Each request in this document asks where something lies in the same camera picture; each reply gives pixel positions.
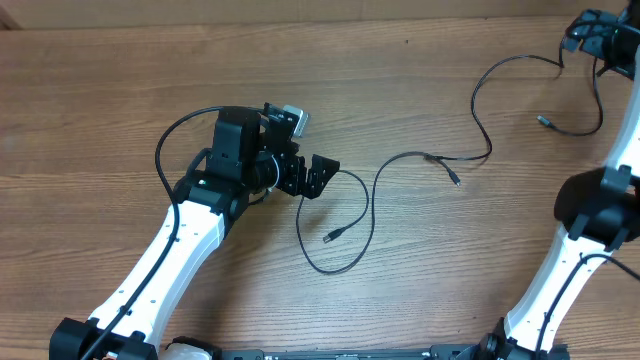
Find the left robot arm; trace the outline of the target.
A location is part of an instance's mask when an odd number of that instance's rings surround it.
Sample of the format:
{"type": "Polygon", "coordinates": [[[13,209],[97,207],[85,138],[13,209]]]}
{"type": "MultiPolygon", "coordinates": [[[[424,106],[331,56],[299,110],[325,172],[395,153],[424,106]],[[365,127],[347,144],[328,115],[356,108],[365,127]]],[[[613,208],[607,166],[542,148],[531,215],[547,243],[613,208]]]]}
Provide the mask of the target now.
{"type": "Polygon", "coordinates": [[[161,345],[166,326],[204,261],[222,244],[249,198],[279,189],[320,196],[340,164],[299,155],[295,138],[310,116],[278,108],[215,108],[211,146],[167,185],[170,206],[154,240],[117,290],[85,321],[66,318],[49,343],[52,359],[219,359],[219,348],[188,337],[161,345]]]}

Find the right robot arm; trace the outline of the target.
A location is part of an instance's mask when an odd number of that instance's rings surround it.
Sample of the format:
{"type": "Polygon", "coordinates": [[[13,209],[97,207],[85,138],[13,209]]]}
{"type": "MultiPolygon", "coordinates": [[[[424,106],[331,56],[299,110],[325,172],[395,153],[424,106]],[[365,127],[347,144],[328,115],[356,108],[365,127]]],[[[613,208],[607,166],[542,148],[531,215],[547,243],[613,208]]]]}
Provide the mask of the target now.
{"type": "MultiPolygon", "coordinates": [[[[639,80],[639,4],[618,15],[589,9],[566,29],[560,47],[603,61],[639,80]]],[[[554,205],[559,222],[540,269],[518,304],[495,329],[460,353],[462,359],[566,359],[557,330],[598,267],[639,236],[639,89],[634,87],[620,132],[604,164],[568,178],[554,205]]]]}

